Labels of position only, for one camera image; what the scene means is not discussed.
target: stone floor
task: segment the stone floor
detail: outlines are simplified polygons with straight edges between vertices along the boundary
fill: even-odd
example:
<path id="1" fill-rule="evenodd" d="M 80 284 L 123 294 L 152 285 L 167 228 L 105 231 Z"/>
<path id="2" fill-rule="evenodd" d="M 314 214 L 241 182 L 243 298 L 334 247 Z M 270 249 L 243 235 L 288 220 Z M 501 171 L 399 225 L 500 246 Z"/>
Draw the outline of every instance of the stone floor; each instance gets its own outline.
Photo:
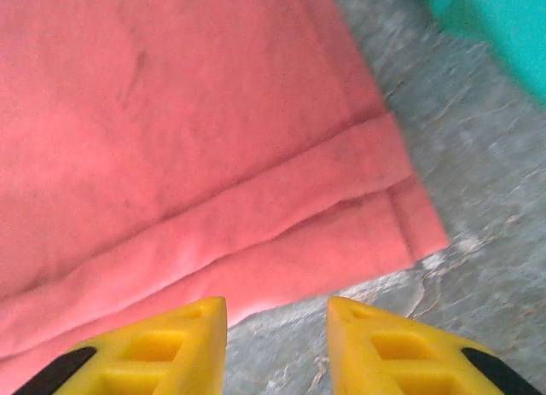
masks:
<path id="1" fill-rule="evenodd" d="M 339 0 L 452 240 L 341 292 L 481 341 L 546 392 L 546 113 L 421 0 Z M 330 394 L 325 298 L 229 332 L 225 394 Z"/>

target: yellow plastic part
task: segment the yellow plastic part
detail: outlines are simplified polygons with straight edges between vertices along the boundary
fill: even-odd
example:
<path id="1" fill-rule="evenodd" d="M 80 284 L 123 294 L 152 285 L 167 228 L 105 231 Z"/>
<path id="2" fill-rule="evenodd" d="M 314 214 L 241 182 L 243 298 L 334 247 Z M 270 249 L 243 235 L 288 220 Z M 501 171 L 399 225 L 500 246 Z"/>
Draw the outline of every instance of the yellow plastic part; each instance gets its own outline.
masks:
<path id="1" fill-rule="evenodd" d="M 333 297 L 328 354 L 334 395 L 502 395 L 461 353 L 471 340 Z"/>
<path id="2" fill-rule="evenodd" d="M 96 354 L 55 395 L 218 395 L 226 304 L 210 298 L 80 342 Z"/>

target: black rubber strip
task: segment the black rubber strip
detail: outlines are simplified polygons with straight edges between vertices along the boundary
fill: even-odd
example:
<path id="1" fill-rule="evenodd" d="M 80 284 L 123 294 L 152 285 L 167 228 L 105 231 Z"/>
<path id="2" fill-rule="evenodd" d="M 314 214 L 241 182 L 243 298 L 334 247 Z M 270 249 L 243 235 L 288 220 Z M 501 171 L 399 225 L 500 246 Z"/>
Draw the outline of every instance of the black rubber strip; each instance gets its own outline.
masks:
<path id="1" fill-rule="evenodd" d="M 462 353 L 505 395 L 543 395 L 501 359 L 475 348 L 463 348 Z"/>
<path id="2" fill-rule="evenodd" d="M 53 395 L 62 384 L 84 366 L 94 355 L 96 348 L 85 346 L 56 358 L 34 375 L 13 395 Z"/>

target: pink towel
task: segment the pink towel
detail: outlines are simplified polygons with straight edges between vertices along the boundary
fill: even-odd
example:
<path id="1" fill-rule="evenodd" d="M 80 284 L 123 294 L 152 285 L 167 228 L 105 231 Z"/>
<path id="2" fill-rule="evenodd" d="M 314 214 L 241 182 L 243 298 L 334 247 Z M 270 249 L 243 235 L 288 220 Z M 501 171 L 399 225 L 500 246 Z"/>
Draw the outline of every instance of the pink towel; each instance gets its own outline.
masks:
<path id="1" fill-rule="evenodd" d="M 0 392 L 223 295 L 229 323 L 446 244 L 334 0 L 0 0 Z"/>

